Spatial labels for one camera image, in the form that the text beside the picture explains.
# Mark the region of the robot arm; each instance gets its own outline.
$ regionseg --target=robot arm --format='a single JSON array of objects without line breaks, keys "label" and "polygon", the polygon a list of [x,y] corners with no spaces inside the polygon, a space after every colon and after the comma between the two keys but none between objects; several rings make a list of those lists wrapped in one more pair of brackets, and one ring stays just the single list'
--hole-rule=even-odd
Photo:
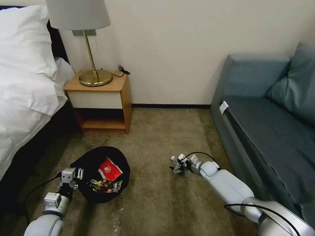
[{"label": "robot arm", "polygon": [[24,236],[59,236],[61,234],[63,228],[62,217],[67,213],[73,191],[77,188],[74,169],[64,169],[62,171],[59,187],[57,193],[49,192],[46,194],[44,215],[28,225]]},{"label": "robot arm", "polygon": [[258,224],[260,236],[315,236],[315,230],[301,218],[275,201],[260,201],[252,190],[236,176],[221,169],[216,162],[201,162],[196,155],[172,157],[175,173],[190,171],[201,175],[230,206]]}]

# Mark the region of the sofa seat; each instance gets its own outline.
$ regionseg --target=sofa seat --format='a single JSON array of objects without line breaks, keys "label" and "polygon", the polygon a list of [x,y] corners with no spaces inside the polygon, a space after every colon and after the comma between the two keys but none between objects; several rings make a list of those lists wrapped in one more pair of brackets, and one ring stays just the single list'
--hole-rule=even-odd
[{"label": "sofa seat", "polygon": [[[225,96],[222,100],[229,105],[224,115],[270,194],[281,186],[314,226],[315,129],[267,98]],[[278,186],[270,182],[275,179]]]}]

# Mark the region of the white lampshade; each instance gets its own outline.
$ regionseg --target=white lampshade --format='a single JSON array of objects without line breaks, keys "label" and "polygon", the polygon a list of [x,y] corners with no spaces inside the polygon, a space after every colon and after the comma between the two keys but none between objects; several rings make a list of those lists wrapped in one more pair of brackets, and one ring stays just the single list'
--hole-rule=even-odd
[{"label": "white lampshade", "polygon": [[46,0],[51,26],[92,30],[111,24],[104,0]]}]

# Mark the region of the red package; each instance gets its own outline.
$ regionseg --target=red package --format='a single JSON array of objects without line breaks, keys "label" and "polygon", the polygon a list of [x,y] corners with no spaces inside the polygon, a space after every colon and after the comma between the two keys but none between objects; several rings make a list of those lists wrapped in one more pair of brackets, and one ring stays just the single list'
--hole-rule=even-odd
[{"label": "red package", "polygon": [[103,179],[107,179],[108,181],[114,181],[121,174],[122,171],[116,166],[109,158],[100,165],[98,172],[101,174]]}]

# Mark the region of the lamp pull chain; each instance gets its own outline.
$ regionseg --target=lamp pull chain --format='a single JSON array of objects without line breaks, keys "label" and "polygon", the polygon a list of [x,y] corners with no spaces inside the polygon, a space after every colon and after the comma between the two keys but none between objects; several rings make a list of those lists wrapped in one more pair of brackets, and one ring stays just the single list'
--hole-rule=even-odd
[{"label": "lamp pull chain", "polygon": [[94,36],[94,39],[95,39],[96,49],[98,50],[97,41],[96,41],[96,35]]}]

